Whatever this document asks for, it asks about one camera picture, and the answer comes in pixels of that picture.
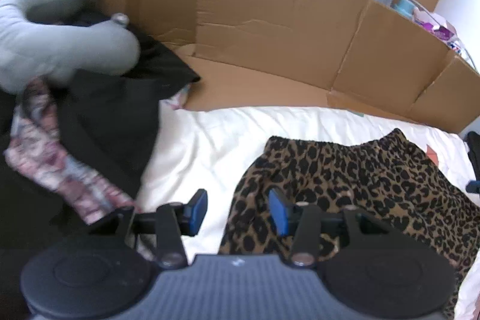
gray ribbed plate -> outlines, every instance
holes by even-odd
[[[191,267],[160,274],[137,305],[111,320],[367,320],[346,307],[309,270],[276,255],[198,255]],[[439,314],[422,320],[441,320]]]

cardboard box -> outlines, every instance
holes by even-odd
[[[346,108],[459,132],[480,114],[480,76],[373,0],[102,0],[171,45],[203,78],[193,110]]]

wrinkled white fabric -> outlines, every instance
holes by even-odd
[[[202,228],[195,238],[183,238],[190,261],[195,254],[218,251],[235,187],[274,135],[356,145],[399,128],[425,152],[429,145],[437,153],[441,172],[454,186],[465,191],[468,181],[475,179],[464,142],[457,135],[431,127],[317,107],[190,112],[161,105],[161,131],[137,201],[144,210],[154,211],[166,202],[187,202],[199,188],[207,190],[208,212]],[[480,206],[478,195],[468,196]],[[471,319],[466,316],[473,308],[474,292],[480,290],[477,269],[480,259],[460,289],[458,319]]]

leopard print garment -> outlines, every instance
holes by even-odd
[[[399,129],[353,147],[270,138],[235,190],[220,253],[288,256],[292,238],[275,234],[270,185],[292,202],[328,212],[357,205],[434,248],[456,268],[457,287],[444,312],[453,318],[458,288],[480,247],[480,209]],[[337,238],[327,235],[321,245],[321,260],[338,250]]]

gray neck pillow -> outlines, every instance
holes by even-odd
[[[0,87],[19,93],[46,76],[63,87],[75,70],[121,75],[138,61],[136,37],[112,20],[88,28],[51,25],[92,7],[95,0],[0,0]]]

